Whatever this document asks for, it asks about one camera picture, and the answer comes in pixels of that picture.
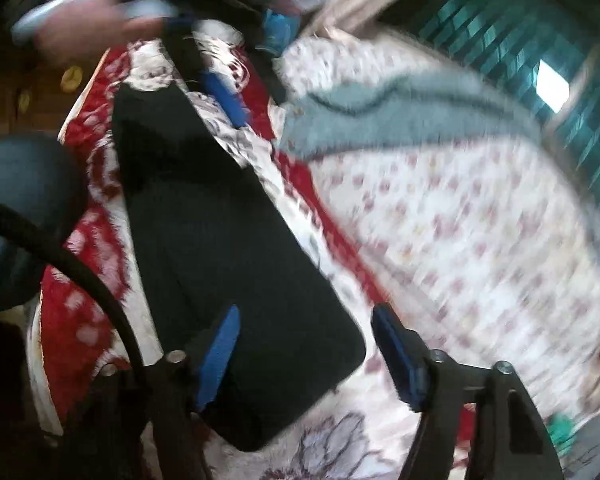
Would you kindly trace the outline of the person's left hand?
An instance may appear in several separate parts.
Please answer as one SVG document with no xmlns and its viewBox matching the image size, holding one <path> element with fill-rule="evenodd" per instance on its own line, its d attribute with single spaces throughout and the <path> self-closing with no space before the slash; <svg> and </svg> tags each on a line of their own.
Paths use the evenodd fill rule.
<svg viewBox="0 0 600 480">
<path fill-rule="evenodd" d="M 33 44 L 45 61 L 65 66 L 109 48 L 154 39 L 161 29 L 160 18 L 126 18 L 118 0 L 73 1 L 46 18 Z"/>
</svg>

